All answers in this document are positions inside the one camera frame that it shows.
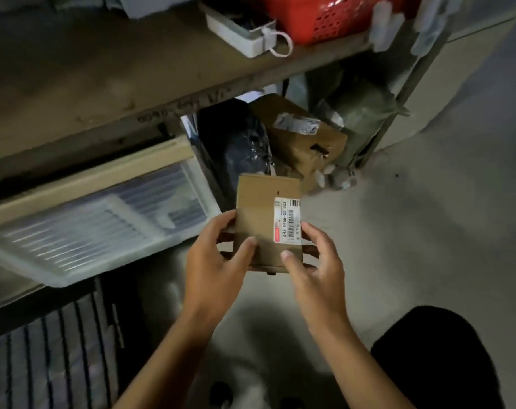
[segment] black pants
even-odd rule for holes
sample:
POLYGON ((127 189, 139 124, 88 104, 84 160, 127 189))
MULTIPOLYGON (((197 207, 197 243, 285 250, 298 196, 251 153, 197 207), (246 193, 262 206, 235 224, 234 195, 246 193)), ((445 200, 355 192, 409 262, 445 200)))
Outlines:
POLYGON ((417 409, 504 407, 485 347, 473 327, 449 310, 412 309, 371 354, 417 409))

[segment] shelf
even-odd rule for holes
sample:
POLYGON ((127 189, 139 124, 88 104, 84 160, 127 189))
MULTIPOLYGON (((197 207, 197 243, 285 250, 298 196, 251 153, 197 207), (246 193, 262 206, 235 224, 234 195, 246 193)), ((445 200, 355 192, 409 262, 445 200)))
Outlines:
POLYGON ((137 21, 91 10, 0 16, 0 160, 60 157, 368 47, 360 33, 248 59, 194 3, 137 21))

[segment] white paper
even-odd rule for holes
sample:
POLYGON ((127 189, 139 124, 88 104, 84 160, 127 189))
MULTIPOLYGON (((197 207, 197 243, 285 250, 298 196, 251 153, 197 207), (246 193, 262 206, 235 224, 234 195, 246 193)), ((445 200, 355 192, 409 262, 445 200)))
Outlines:
POLYGON ((319 119, 307 118, 290 113, 281 113, 277 116, 274 128, 288 130, 300 135, 316 135, 321 125, 319 119))
POLYGON ((273 241, 278 244, 302 244, 299 199, 275 198, 273 241))

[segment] left hand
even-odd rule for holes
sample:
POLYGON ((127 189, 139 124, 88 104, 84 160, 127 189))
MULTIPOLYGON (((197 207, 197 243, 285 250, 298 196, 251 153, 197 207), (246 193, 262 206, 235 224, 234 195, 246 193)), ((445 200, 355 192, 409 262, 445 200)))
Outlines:
POLYGON ((182 315, 197 319, 210 335, 235 302, 258 244, 248 237, 230 260, 224 258, 216 244, 229 240, 222 230, 234 219, 235 210, 211 219, 186 256, 182 315))

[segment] hand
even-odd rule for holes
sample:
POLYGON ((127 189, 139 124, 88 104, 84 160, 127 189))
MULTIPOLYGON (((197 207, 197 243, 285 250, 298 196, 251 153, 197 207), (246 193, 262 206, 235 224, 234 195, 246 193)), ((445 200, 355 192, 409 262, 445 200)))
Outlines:
POLYGON ((316 244, 320 266, 302 264, 290 251, 283 251, 281 259, 294 283, 295 297, 309 331, 315 339, 323 333, 352 333, 345 305, 343 262, 335 245, 325 232, 307 222, 302 222, 302 230, 304 237, 316 244))
POLYGON ((198 319, 210 335, 235 302, 257 246, 257 240, 248 237, 231 260, 220 254, 216 244, 230 240, 222 230, 233 219, 235 210, 211 219, 186 256, 182 314, 198 319))

